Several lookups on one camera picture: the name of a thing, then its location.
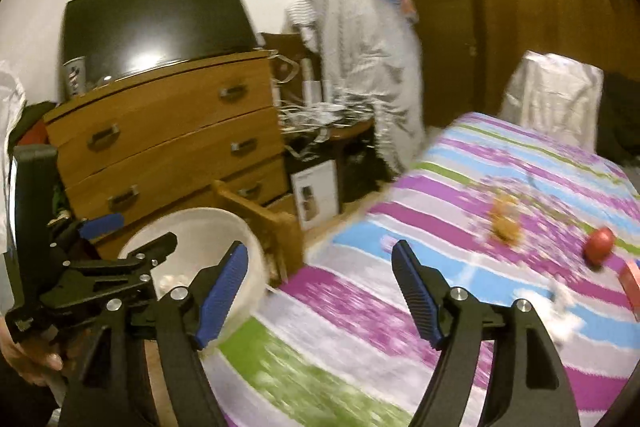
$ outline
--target red ball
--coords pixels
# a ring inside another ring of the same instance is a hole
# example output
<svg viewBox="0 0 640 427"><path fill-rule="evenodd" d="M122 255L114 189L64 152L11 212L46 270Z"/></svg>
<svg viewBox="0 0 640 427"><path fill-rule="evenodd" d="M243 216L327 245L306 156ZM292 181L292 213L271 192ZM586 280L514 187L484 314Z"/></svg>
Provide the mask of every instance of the red ball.
<svg viewBox="0 0 640 427"><path fill-rule="evenodd" d="M584 245L584 254L590 263L601 266L604 260L611 254L611 249L616 241L616 236L609 227L594 230Z"/></svg>

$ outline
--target wooden dresser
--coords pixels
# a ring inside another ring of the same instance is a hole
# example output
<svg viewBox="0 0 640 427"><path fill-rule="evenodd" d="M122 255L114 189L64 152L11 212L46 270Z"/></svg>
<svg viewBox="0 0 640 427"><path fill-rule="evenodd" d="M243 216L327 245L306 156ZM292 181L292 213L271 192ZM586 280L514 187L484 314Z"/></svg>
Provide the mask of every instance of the wooden dresser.
<svg viewBox="0 0 640 427"><path fill-rule="evenodd" d="M116 257L164 214L215 206L213 180L258 204L287 192L267 56L258 51L146 71L47 113L76 216L124 216L123 229L96 242L102 257Z"/></svg>

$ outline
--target dresser top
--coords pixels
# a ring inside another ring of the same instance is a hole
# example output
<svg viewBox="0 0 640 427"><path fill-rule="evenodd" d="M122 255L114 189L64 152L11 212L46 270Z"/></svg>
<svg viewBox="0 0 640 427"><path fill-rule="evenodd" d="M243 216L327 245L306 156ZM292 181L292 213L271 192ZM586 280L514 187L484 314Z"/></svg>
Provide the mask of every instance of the dresser top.
<svg viewBox="0 0 640 427"><path fill-rule="evenodd" d="M131 87L145 84L146 82L152 82L158 78L171 76L172 74L184 73L185 71L198 70L202 68L209 68L211 66L217 66L220 64L228 64L230 62L241 62L242 60L255 60L256 58L266 58L269 56L269 52L266 50L259 50L248 53L235 53L231 55L222 55L220 57L201 58L199 60L185 60L178 62L177 64L169 64L161 68L155 68L149 71L143 71L142 73L132 74L111 84L93 89L88 93L76 96L68 102L60 104L58 107L50 110L44 116L45 123L50 123L66 114L87 105L89 103L100 100L106 96L112 95L116 92L129 89Z"/></svg>

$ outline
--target striped bedsheet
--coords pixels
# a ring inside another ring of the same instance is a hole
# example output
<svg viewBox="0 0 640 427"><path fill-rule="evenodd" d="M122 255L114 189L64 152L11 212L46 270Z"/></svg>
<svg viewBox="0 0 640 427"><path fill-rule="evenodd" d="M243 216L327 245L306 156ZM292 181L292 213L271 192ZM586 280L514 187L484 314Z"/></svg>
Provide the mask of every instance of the striped bedsheet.
<svg viewBox="0 0 640 427"><path fill-rule="evenodd" d="M533 196L524 241L488 234L492 194ZM405 426L438 353L422 341L390 266L407 239L423 264L483 301L548 295L562 275L584 324L560 356L584 427L593 426L640 358L640 327L616 272L639 253L638 194L613 164L482 114L461 117L366 219L335 235L203 364L230 425ZM587 233L606 225L614 253L584 268ZM483 343L463 425L478 424L491 364Z"/></svg>

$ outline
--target red box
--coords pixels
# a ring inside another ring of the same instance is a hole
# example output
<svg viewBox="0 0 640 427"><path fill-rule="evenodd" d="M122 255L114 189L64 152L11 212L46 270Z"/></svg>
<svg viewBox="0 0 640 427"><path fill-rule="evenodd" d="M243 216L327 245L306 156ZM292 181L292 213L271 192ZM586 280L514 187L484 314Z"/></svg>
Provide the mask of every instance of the red box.
<svg viewBox="0 0 640 427"><path fill-rule="evenodd" d="M640 266L637 261L627 261L618 274L620 284L625 289L626 297L631 303L636 321L640 321Z"/></svg>

